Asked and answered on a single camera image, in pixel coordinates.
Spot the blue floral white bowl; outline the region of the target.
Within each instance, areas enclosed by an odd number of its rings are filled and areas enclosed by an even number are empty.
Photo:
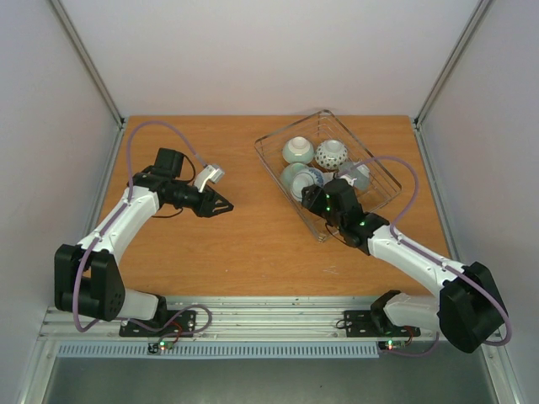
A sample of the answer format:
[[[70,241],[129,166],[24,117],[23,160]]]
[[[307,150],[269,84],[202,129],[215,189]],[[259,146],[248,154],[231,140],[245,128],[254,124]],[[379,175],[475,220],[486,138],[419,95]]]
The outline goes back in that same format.
[[[302,201],[302,190],[311,185],[323,186],[323,172],[314,167],[301,169],[291,180],[291,196],[298,202]]]

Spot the green ring patterned bowl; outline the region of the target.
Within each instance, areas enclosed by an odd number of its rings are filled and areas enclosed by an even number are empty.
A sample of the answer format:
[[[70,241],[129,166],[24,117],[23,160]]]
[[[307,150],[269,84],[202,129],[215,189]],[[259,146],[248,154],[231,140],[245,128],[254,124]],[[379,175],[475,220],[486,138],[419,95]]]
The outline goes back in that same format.
[[[307,165],[301,162],[293,162],[288,164],[280,174],[280,183],[285,189],[289,189],[293,178]]]

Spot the pink patterned bowl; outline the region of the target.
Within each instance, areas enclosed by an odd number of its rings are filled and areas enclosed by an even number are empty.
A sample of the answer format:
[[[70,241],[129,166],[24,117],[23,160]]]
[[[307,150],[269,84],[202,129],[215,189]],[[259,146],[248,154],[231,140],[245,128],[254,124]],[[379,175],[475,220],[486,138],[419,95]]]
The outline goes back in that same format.
[[[348,149],[343,142],[334,139],[321,142],[315,151],[315,163],[325,169],[337,169],[348,158]]]

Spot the pale green bowl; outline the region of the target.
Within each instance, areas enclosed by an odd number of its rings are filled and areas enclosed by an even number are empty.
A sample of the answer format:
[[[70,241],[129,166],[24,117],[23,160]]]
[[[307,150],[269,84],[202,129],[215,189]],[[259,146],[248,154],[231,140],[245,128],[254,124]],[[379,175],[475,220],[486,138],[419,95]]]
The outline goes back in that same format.
[[[303,136],[296,136],[286,142],[282,156],[288,163],[300,162],[308,164],[314,158],[312,143]]]

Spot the grey speckled bowl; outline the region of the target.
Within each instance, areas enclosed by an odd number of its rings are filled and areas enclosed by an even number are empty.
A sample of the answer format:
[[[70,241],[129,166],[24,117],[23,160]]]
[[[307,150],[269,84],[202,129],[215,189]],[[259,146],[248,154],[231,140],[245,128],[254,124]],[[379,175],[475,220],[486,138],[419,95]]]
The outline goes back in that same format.
[[[370,184],[370,169],[365,165],[359,165],[357,162],[343,162],[338,169],[338,176],[349,174],[357,178],[356,189],[365,191]]]

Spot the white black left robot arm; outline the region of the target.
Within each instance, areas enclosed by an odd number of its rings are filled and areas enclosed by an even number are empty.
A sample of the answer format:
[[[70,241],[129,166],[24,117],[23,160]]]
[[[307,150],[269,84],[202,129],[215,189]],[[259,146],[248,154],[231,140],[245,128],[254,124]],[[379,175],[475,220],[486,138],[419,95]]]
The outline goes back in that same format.
[[[119,202],[105,219],[74,245],[63,244],[54,257],[55,307],[75,317],[135,319],[151,335],[168,329],[170,315],[161,297],[128,290],[120,260],[143,225],[164,205],[189,209],[202,218],[227,213],[233,206],[214,189],[224,175],[208,165],[193,182],[180,179],[184,154],[161,148],[155,162],[131,175]]]

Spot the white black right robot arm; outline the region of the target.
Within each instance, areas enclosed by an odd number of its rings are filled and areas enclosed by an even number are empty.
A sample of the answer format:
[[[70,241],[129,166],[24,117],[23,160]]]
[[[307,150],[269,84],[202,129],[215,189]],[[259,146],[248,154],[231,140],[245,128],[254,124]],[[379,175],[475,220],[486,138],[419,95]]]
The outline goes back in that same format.
[[[386,293],[371,306],[372,326],[381,333],[399,326],[440,332],[455,348],[474,352],[509,324],[508,312],[490,270],[435,254],[406,237],[383,217],[366,212],[343,179],[302,190],[302,206],[338,230],[344,244],[381,259],[422,284],[431,298]]]

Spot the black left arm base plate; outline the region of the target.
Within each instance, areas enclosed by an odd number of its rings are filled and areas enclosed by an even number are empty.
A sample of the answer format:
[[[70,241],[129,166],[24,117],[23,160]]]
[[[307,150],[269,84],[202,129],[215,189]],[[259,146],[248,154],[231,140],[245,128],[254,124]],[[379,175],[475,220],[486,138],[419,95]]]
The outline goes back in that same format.
[[[157,338],[165,334],[178,332],[192,332],[196,325],[196,312],[187,310],[175,317],[166,327],[168,322],[175,315],[175,311],[162,311],[157,313],[151,320],[139,320],[141,325],[128,321],[120,327],[119,335],[123,338]]]

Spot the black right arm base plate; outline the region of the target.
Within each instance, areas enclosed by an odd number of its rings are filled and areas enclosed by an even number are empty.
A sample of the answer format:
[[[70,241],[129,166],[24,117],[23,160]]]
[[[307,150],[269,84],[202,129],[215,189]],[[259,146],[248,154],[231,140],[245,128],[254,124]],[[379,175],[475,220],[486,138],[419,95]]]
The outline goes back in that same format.
[[[415,338],[421,335],[417,327],[396,326],[385,315],[372,314],[370,310],[344,311],[343,320],[348,338]]]

